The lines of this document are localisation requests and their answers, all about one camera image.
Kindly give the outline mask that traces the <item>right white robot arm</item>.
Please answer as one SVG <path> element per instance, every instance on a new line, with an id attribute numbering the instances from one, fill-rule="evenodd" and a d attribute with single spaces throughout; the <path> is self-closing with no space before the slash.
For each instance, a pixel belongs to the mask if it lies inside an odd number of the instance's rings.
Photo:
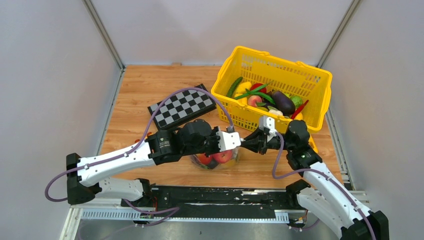
<path id="1" fill-rule="evenodd" d="M 382 211 L 372 211 L 358 200 L 331 173 L 322 158 L 309 144 L 310 134 L 303 120 L 292 120 L 284 134 L 275 129 L 273 118 L 260 118 L 258 128 L 241 140 L 241 146 L 265 154 L 268 149 L 278 154 L 272 169 L 274 179 L 282 152 L 292 168 L 291 174 L 302 178 L 286 187 L 286 204 L 313 213 L 340 240 L 388 240 L 389 220 Z"/>

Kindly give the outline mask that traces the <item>clear polka dot zip bag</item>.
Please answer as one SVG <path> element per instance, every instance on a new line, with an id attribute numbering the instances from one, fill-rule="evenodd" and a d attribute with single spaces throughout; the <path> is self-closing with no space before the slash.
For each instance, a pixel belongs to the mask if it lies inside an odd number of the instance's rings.
<path id="1" fill-rule="evenodd" d="M 202 154 L 194 154 L 190 156 L 191 162 L 200 169 L 217 171 L 228 169 L 235 166 L 240 159 L 239 148 L 226 150 L 223 152 L 211 154 L 206 156 Z"/>

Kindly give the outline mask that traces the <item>red apple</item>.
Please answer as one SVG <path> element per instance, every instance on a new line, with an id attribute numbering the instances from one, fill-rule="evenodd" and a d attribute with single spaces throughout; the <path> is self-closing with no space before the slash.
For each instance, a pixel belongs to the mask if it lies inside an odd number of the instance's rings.
<path id="1" fill-rule="evenodd" d="M 226 151 L 223 151 L 223 152 L 218 152 L 218 153 L 213 154 L 212 157 L 219 164 L 225 164 L 233 158 L 233 151 L 232 150 L 226 150 Z"/>

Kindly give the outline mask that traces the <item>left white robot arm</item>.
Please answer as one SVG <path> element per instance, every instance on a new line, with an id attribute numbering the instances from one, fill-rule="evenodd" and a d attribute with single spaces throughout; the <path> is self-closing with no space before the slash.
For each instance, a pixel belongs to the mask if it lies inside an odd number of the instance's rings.
<path id="1" fill-rule="evenodd" d="M 81 157 L 77 153 L 66 156 L 67 202 L 71 205 L 87 203 L 96 196 L 118 196 L 149 206 L 151 190 L 140 182 L 112 187 L 112 176 L 135 168 L 178 162 L 183 156 L 220 152 L 222 133 L 200 119 L 168 130 L 159 130 L 131 146 L 103 155 Z"/>

